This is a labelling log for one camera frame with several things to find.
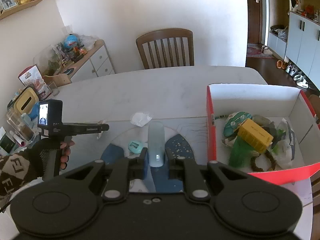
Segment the left forearm patterned sleeve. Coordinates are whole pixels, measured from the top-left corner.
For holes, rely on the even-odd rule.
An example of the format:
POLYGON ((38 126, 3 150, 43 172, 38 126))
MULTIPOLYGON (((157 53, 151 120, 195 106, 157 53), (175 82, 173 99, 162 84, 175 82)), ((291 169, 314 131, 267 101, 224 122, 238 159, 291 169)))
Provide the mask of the left forearm patterned sleeve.
POLYGON ((1 202, 25 184, 38 178, 27 151, 1 156, 1 202))

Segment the left hand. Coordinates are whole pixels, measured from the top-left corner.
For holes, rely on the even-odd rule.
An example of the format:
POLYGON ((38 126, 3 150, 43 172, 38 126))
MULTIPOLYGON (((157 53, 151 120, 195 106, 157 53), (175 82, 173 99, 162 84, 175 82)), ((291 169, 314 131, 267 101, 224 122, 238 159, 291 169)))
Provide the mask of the left hand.
POLYGON ((60 158, 60 170, 65 170, 69 155, 71 153, 70 147, 73 146, 74 141, 65 142, 55 139, 44 138, 38 141, 31 149, 27 150, 29 161, 38 177, 42 177, 48 166, 48 158, 50 151, 62 150, 60 158))

